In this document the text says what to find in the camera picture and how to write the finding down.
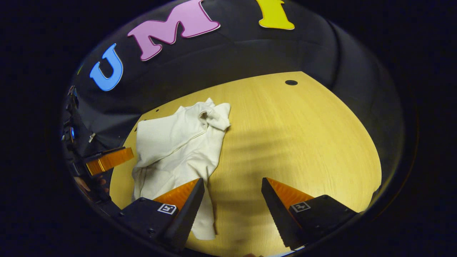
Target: hand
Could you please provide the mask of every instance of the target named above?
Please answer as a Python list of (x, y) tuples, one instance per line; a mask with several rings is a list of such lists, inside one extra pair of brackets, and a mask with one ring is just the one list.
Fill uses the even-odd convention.
[[(103, 175), (100, 176), (100, 177), (97, 177), (96, 180), (97, 182), (102, 186), (102, 185), (105, 185), (106, 184), (106, 179), (102, 179)], [(81, 188), (81, 189), (85, 189), (86, 191), (90, 192), (90, 188), (87, 186), (87, 184), (84, 182), (84, 180), (80, 177), (74, 177), (74, 180), (76, 181), (76, 184), (78, 184), (78, 186)], [(105, 188), (105, 192), (109, 192), (110, 189), (108, 188)]]

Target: white cloth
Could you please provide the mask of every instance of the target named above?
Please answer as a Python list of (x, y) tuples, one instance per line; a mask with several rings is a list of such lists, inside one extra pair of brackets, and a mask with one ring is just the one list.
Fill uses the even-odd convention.
[(154, 199), (173, 188), (203, 178), (205, 193), (192, 226), (200, 240), (215, 238), (213, 205), (206, 184), (218, 166), (230, 104), (211, 98), (179, 107), (171, 116), (141, 121), (137, 128), (138, 163), (133, 169), (133, 200)]

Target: wooden table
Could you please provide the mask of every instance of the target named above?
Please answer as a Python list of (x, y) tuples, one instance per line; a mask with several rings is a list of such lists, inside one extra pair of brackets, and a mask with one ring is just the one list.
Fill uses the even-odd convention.
[[(291, 86), (286, 80), (295, 80)], [(374, 143), (354, 113), (331, 91), (303, 72), (263, 75), (213, 86), (175, 99), (140, 119), (172, 115), (211, 97), (232, 109), (220, 162), (208, 181), (216, 239), (186, 247), (218, 256), (287, 252), (260, 192), (270, 177), (317, 197), (328, 194), (356, 212), (381, 183)], [(120, 208), (131, 203), (131, 172), (137, 162), (136, 125), (124, 146), (135, 158), (117, 166), (110, 195)]]

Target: pink letter m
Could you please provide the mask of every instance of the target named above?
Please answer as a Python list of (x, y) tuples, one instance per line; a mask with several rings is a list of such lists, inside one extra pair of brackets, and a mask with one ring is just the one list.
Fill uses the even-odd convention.
[(143, 52), (141, 60), (149, 60), (162, 50), (162, 45), (154, 44), (149, 37), (174, 44), (179, 23), (184, 28), (182, 37), (195, 37), (218, 29), (219, 22), (212, 21), (208, 17), (202, 7), (202, 1), (190, 0), (177, 5), (171, 10), (166, 21), (145, 21), (129, 32), (128, 36), (135, 37)]

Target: blue letter u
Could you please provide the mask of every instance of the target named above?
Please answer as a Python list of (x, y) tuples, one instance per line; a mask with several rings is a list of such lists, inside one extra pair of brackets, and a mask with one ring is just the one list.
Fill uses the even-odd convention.
[(102, 56), (102, 59), (107, 59), (113, 68), (113, 74), (111, 77), (107, 78), (105, 75), (103, 75), (102, 71), (100, 70), (100, 62), (96, 63), (90, 71), (89, 77), (91, 77), (97, 86), (103, 91), (109, 91), (113, 89), (122, 78), (123, 66), (121, 59), (119, 59), (119, 56), (114, 51), (115, 47), (116, 44), (110, 46)]

